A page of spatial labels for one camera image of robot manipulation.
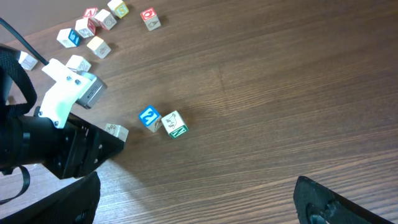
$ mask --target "wooden table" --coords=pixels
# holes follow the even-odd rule
[[[88,39],[72,49],[56,41],[74,21],[26,37],[47,60],[89,60],[108,90],[73,113],[130,131],[97,170],[95,223],[298,223],[300,175],[398,222],[397,1],[127,3],[130,13],[98,32],[112,48],[103,60]],[[148,7],[162,21],[152,32],[139,15]],[[28,72],[37,105],[53,85],[41,68]],[[147,105],[178,110],[189,132],[152,134],[137,117]],[[74,181],[28,168],[31,188],[1,217]],[[1,177],[2,198],[19,191],[17,173]]]

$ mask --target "scattered blocks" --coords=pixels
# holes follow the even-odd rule
[[[178,111],[173,111],[162,118],[162,123],[169,136],[173,139],[188,131],[188,127],[185,125]]]
[[[67,63],[67,67],[73,72],[88,72],[88,70],[91,68],[91,64],[88,63],[87,60],[82,56],[72,55]]]
[[[138,115],[140,121],[152,132],[156,132],[162,123],[160,119],[162,116],[155,110],[152,105],[149,105],[143,112]]]
[[[85,13],[83,14],[83,18],[90,18],[95,26],[101,26],[100,22],[98,22],[94,17],[98,13],[98,8],[87,8]]]
[[[80,37],[71,28],[62,29],[58,33],[57,41],[59,41],[66,48],[77,47],[80,43]]]
[[[129,135],[129,130],[117,124],[106,124],[105,131],[124,142],[126,142]]]
[[[111,48],[105,43],[105,41],[99,37],[94,37],[88,44],[87,47],[93,51],[95,55],[104,59],[107,54],[110,53]]]
[[[144,20],[145,25],[147,26],[149,31],[152,31],[161,26],[154,8],[149,8],[142,12],[141,17],[142,20]]]
[[[28,53],[21,51],[18,63],[22,66],[22,68],[31,71],[37,64],[37,60]]]
[[[82,18],[76,21],[75,30],[83,37],[95,36],[95,24],[90,18]]]
[[[129,9],[122,0],[111,0],[108,7],[120,19],[129,13]]]
[[[112,27],[116,24],[116,19],[114,19],[112,14],[105,9],[102,9],[97,15],[95,15],[94,18],[106,30],[112,29]]]

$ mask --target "white cube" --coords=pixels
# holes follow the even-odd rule
[[[162,126],[160,120],[162,119],[162,116],[152,105],[149,105],[147,108],[145,108],[145,110],[138,115],[138,118],[145,125],[145,127],[151,130],[153,133]]]
[[[74,72],[88,72],[88,70],[91,68],[91,64],[88,63],[87,60],[82,56],[72,55],[67,63],[67,67]]]
[[[112,29],[112,27],[116,24],[116,19],[114,19],[112,14],[105,9],[102,9],[97,15],[95,15],[94,18],[106,30]]]
[[[188,127],[178,111],[173,111],[162,118],[162,123],[169,136],[173,139],[188,131]]]
[[[108,7],[111,12],[120,19],[129,13],[129,9],[122,0],[111,0],[108,3]]]
[[[98,8],[96,7],[87,8],[85,10],[85,13],[83,14],[83,18],[90,18],[94,22],[94,25],[96,27],[101,26],[100,22],[98,22],[95,19],[95,15],[97,15],[97,13],[98,13]]]
[[[106,124],[105,131],[124,142],[126,142],[129,135],[129,130],[117,124]]]
[[[105,41],[97,36],[87,44],[87,47],[100,58],[105,58],[105,56],[107,56],[111,51],[111,48],[105,43]]]
[[[90,18],[82,18],[76,21],[75,30],[82,38],[95,36],[95,24]]]
[[[79,35],[71,28],[62,29],[58,33],[57,41],[59,41],[64,47],[77,47],[80,43]]]
[[[28,53],[21,51],[18,62],[22,68],[31,71],[33,67],[37,64],[36,58],[33,58]]]
[[[152,31],[161,26],[160,20],[157,17],[154,8],[149,8],[141,13],[142,20],[145,22],[149,31]]]

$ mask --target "animal picture on block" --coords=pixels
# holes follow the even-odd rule
[[[138,115],[140,121],[152,132],[156,132],[161,126],[162,116],[155,110],[152,105],[149,105],[143,112]]]
[[[129,130],[117,124],[106,124],[105,131],[126,142]]]
[[[188,131],[188,127],[178,111],[173,111],[162,118],[162,123],[169,136],[173,139]]]

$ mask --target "black cable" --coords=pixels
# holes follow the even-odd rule
[[[10,24],[8,24],[1,17],[0,17],[0,24],[2,26],[4,26],[4,28],[6,28],[12,35],[14,35],[14,37],[16,39],[18,39],[19,42],[24,47],[26,47],[26,49],[28,51],[30,51],[32,53],[32,55],[34,55],[39,61],[41,61],[44,65],[48,65],[49,64],[49,62],[46,59],[44,59],[39,53],[37,53],[37,51],[32,46],[30,46],[30,44],[16,30],[14,28],[12,28],[12,26],[10,26]]]
[[[22,178],[23,178],[23,180],[24,180],[24,183],[22,184],[22,189],[21,189],[21,191],[20,191],[15,197],[7,198],[7,199],[4,199],[4,200],[0,200],[0,205],[5,204],[5,203],[11,201],[12,199],[21,196],[21,195],[22,195],[23,193],[25,193],[25,191],[29,188],[29,185],[30,185],[30,175],[29,175],[29,171],[28,171],[25,167],[23,167],[23,166],[19,166],[19,168],[21,169]]]

